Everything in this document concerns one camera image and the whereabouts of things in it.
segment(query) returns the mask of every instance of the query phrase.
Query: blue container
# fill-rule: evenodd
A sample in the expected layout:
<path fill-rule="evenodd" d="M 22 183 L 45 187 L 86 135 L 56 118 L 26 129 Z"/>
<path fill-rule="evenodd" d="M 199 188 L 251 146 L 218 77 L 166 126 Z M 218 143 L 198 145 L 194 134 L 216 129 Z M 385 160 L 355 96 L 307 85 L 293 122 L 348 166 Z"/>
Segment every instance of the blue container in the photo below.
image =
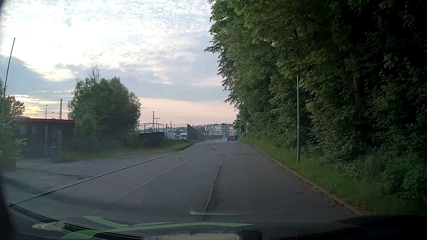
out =
<path fill-rule="evenodd" d="M 58 158 L 58 147 L 53 146 L 50 148 L 50 159 L 54 161 Z"/>

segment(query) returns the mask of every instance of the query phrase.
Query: grass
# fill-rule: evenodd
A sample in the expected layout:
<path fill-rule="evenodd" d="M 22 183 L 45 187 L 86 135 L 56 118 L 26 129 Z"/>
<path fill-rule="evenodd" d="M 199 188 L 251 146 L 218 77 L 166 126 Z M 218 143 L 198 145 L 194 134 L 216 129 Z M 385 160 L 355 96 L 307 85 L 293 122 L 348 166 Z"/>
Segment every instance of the grass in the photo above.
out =
<path fill-rule="evenodd" d="M 296 171 L 301 176 L 315 182 L 353 206 L 375 214 L 414 214 L 427 216 L 423 204 L 404 202 L 397 196 L 386 194 L 382 187 L 370 179 L 350 178 L 335 169 L 322 165 L 314 157 L 300 156 L 296 161 L 296 151 L 278 148 L 268 139 L 256 139 L 250 134 L 239 140 L 251 143 L 270 157 Z"/>
<path fill-rule="evenodd" d="M 175 152 L 184 147 L 191 145 L 191 142 L 187 140 L 169 140 L 165 139 L 163 144 L 158 147 L 121 147 L 116 149 L 106 149 L 102 151 L 64 151 L 62 156 L 56 160 L 56 162 L 71 162 L 71 161 L 84 161 L 98 158 L 122 158 L 137 156 L 150 153 L 168 153 Z"/>

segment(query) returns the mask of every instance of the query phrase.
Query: white van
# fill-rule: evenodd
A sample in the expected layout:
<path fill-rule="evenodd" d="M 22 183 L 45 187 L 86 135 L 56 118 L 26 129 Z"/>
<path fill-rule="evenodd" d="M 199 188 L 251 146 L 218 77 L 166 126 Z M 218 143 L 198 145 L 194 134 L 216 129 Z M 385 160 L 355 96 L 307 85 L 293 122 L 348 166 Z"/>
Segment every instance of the white van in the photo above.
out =
<path fill-rule="evenodd" d="M 169 139 L 176 139 L 176 133 L 174 133 L 174 132 L 168 132 L 168 133 L 166 134 L 166 136 L 167 136 L 167 138 L 169 138 Z"/>
<path fill-rule="evenodd" d="M 187 133 L 183 132 L 181 133 L 181 135 L 179 135 L 179 140 L 185 140 L 185 139 L 187 139 Z"/>

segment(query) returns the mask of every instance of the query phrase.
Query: utility pole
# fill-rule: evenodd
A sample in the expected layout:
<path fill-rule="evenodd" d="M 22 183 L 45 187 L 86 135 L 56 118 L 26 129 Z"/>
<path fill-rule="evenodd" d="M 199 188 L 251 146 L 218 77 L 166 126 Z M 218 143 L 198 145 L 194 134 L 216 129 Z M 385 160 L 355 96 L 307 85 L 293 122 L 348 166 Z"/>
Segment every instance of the utility pole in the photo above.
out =
<path fill-rule="evenodd" d="M 15 38 L 13 38 L 12 49 L 10 50 L 10 56 L 9 56 L 9 63 L 7 64 L 6 79 L 4 80 L 3 98 L 2 98 L 2 102 L 1 102 L 1 115 L 2 116 L 4 116 L 3 112 L 4 112 L 4 99 L 6 98 L 7 75 L 9 73 L 9 66 L 10 66 L 10 59 L 12 58 L 13 45 L 15 45 Z"/>
<path fill-rule="evenodd" d="M 59 119 L 62 119 L 62 98 L 59 104 Z"/>
<path fill-rule="evenodd" d="M 299 76 L 296 76 L 296 108 L 297 108 L 297 136 L 296 136 L 296 161 L 299 162 Z"/>

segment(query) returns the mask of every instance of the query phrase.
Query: car hood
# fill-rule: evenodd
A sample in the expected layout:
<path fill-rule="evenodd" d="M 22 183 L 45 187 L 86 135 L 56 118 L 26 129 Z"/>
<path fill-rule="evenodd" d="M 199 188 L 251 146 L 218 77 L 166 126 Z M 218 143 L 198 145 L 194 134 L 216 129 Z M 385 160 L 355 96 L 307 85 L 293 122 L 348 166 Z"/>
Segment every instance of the car hood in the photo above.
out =
<path fill-rule="evenodd" d="M 9 209 L 23 239 L 150 239 L 157 240 L 281 240 L 358 239 L 379 234 L 396 237 L 422 231 L 427 218 L 409 215 L 369 215 L 334 222 L 144 222 L 129 224 L 93 216 L 58 220 L 13 205 Z"/>

